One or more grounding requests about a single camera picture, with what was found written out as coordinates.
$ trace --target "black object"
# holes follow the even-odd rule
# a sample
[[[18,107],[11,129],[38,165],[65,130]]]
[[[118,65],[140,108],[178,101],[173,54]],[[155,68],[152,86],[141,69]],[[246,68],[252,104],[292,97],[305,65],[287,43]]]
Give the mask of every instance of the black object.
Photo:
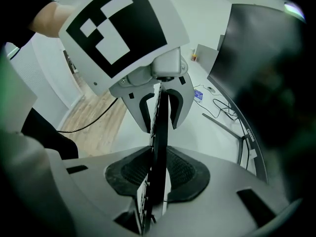
[[[179,80],[181,82],[181,85],[184,85],[186,83],[186,80],[184,79],[184,77],[179,77]]]
[[[157,221],[156,221],[155,216],[154,216],[154,215],[152,215],[151,217],[152,217],[153,222],[156,224],[156,223],[157,223]]]
[[[152,169],[149,173],[151,186],[148,203],[152,203],[153,205],[163,202],[166,179],[169,96],[162,84],[160,85],[158,99],[154,120],[156,133],[154,134],[155,139],[152,143],[154,158]]]
[[[237,195],[247,207],[258,227],[264,226],[276,216],[252,189],[238,191]]]
[[[34,20],[35,16],[49,3],[54,0],[1,0],[0,6],[6,7],[10,2],[19,8],[19,16],[16,16],[12,10],[3,10],[1,12],[0,45],[10,42],[22,48],[35,34],[28,29],[28,25]]]
[[[21,49],[17,50],[17,52],[10,58],[10,60],[12,60],[19,52]]]
[[[100,117],[102,117],[112,106],[113,104],[115,104],[115,102],[118,100],[118,98],[116,98],[111,104],[110,106],[99,116],[97,117],[93,122],[91,122],[90,124],[80,128],[80,129],[77,129],[77,130],[74,130],[74,131],[57,131],[57,132],[60,132],[60,133],[73,133],[73,132],[79,132],[81,130],[84,130],[86,129],[88,126],[91,126],[93,123],[95,123],[96,121],[98,121],[100,119]]]
[[[157,77],[158,81],[163,81],[163,82],[172,81],[173,79],[174,77]]]
[[[56,129],[44,119],[35,109],[31,109],[21,132],[39,141],[45,148],[56,150],[61,159],[78,158],[78,148],[76,144],[58,133]]]
[[[85,165],[79,165],[79,166],[75,166],[75,167],[66,168],[66,170],[69,174],[74,174],[74,173],[77,173],[77,172],[80,172],[80,171],[83,171],[86,169],[88,169],[88,167]]]
[[[227,117],[229,117],[232,121],[235,120],[235,119],[233,119],[232,117],[237,117],[237,115],[235,115],[235,113],[230,114],[230,109],[232,109],[232,108],[231,108],[229,105],[226,105],[225,103],[223,103],[222,101],[220,101],[220,100],[218,100],[218,99],[216,99],[216,98],[214,98],[212,101],[213,101],[214,105],[215,105],[218,109],[220,109],[221,111],[223,111],[223,112],[226,114]],[[226,107],[221,108],[221,107],[219,107],[215,102],[219,102],[219,103],[221,103],[222,105],[224,105],[224,106],[226,106]]]
[[[150,115],[149,115],[149,110],[148,110],[148,105],[147,105],[147,100],[154,97],[154,93],[148,93],[146,96],[144,96],[140,101],[139,101],[139,109],[142,114],[143,120],[145,122],[145,126],[147,129],[147,132],[150,133]]]
[[[238,119],[238,120],[239,120],[240,126],[242,128],[242,133],[243,133],[244,136],[246,136],[246,133],[245,133],[245,130],[243,129],[242,123],[241,123],[240,119]],[[247,140],[246,140],[246,146],[247,146],[247,150],[248,150],[246,169],[248,169],[249,157],[250,157],[250,149],[249,149],[249,144],[248,144]]]
[[[167,93],[169,94],[170,106],[171,106],[170,119],[172,122],[173,129],[176,129],[179,116],[181,114],[181,109],[183,106],[183,97],[175,89],[168,89]]]
[[[251,135],[257,177],[290,201],[302,195],[309,178],[309,168],[297,166],[315,159],[316,151],[315,71],[307,63],[306,27],[283,11],[233,4],[208,77]]]

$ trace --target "computer monitor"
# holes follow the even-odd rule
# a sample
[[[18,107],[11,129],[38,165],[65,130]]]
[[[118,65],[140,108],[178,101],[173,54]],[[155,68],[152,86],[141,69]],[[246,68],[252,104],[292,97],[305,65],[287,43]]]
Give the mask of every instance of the computer monitor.
[[[306,23],[272,8],[233,4],[208,79],[236,111],[256,150],[256,175],[290,200],[303,192],[315,153]]]

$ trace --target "desk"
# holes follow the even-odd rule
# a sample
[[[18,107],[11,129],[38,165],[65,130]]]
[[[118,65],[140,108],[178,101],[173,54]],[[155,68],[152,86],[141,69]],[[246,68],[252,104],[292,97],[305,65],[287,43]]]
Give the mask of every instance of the desk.
[[[188,65],[189,75],[193,86],[204,84],[205,87],[210,86],[215,89],[213,84],[207,79],[208,74],[197,62],[188,61]],[[147,101],[151,117],[154,113],[159,85],[157,84],[154,87],[155,97]],[[202,86],[197,89],[203,92],[203,100],[200,104],[210,110],[215,116],[218,115],[219,109],[213,104],[213,98],[217,98],[228,104],[223,96],[213,96]],[[238,153],[237,139],[212,121],[208,120],[202,113],[206,113],[210,116],[206,110],[193,102],[187,118],[179,128],[173,130],[171,120],[169,120],[168,145],[236,162]],[[221,113],[217,120],[236,134],[243,136],[239,121],[231,121],[224,113]],[[146,146],[149,144],[149,136],[149,134],[144,133],[138,127],[132,115],[127,111],[116,139],[113,142],[111,152],[113,153],[134,147]],[[243,167],[246,166],[247,154],[248,151],[244,142],[241,159],[241,166]],[[254,162],[252,159],[249,160],[248,170],[255,173]]]

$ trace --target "cable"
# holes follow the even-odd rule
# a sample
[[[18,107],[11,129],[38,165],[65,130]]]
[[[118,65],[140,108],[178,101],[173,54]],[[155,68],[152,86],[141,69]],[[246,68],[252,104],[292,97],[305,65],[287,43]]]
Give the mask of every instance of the cable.
[[[57,132],[60,132],[60,133],[73,133],[73,132],[79,132],[81,130],[84,130],[85,128],[87,128],[88,126],[91,126],[93,123],[95,123],[100,117],[102,117],[111,107],[113,104],[115,104],[115,102],[118,100],[118,98],[116,98],[112,104],[110,104],[110,106],[93,122],[91,122],[90,124],[84,126],[83,128],[80,128],[80,129],[77,129],[77,130],[74,130],[74,131],[57,131]]]
[[[220,102],[222,105],[224,105],[224,106],[226,106],[226,107],[225,107],[225,108],[219,107],[219,106],[215,103],[215,101]],[[218,100],[218,99],[216,99],[216,98],[213,99],[213,103],[214,103],[214,105],[215,105],[218,109],[220,109],[220,110],[228,109],[228,112],[225,112],[225,111],[224,111],[224,113],[225,113],[225,114],[227,115],[227,117],[229,117],[232,121],[235,121],[235,119],[233,119],[232,117],[237,117],[237,115],[235,115],[235,114],[236,114],[235,112],[234,112],[233,114],[231,114],[231,113],[229,112],[230,109],[232,109],[229,105],[223,103],[222,101],[220,101],[220,100]]]
[[[205,86],[204,86],[203,84],[199,84],[198,86],[195,86],[195,87],[193,87],[193,88],[196,88],[196,87],[199,87],[199,86],[203,86],[204,89],[208,90],[208,88],[205,88]],[[212,94],[213,96],[222,96],[222,97],[223,97],[222,94],[214,94],[213,92],[211,92],[211,94]]]
[[[243,126],[242,126],[242,123],[241,123],[241,120],[239,118],[238,118],[238,120],[240,122],[243,135],[246,136],[245,131],[244,131]],[[246,140],[246,145],[247,145],[247,149],[248,149],[247,164],[246,164],[246,170],[247,170],[248,169],[248,163],[249,163],[250,149],[249,149],[247,138],[245,140]]]
[[[153,222],[154,222],[155,224],[157,223],[156,218],[155,218],[154,215],[151,216],[151,219],[153,220]]]
[[[10,60],[12,60],[19,52],[21,49],[17,50],[17,52],[10,58]]]
[[[207,110],[215,119],[217,119],[221,113],[221,110],[219,111],[217,117],[213,115],[212,112],[210,112],[207,108],[203,107],[202,105],[200,105],[203,109]]]

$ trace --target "person's arm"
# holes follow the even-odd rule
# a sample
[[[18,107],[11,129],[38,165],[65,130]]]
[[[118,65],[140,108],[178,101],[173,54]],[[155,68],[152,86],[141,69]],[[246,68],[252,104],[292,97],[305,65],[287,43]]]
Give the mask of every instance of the person's arm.
[[[72,6],[50,2],[39,11],[28,28],[47,37],[58,38],[60,28],[74,10]]]

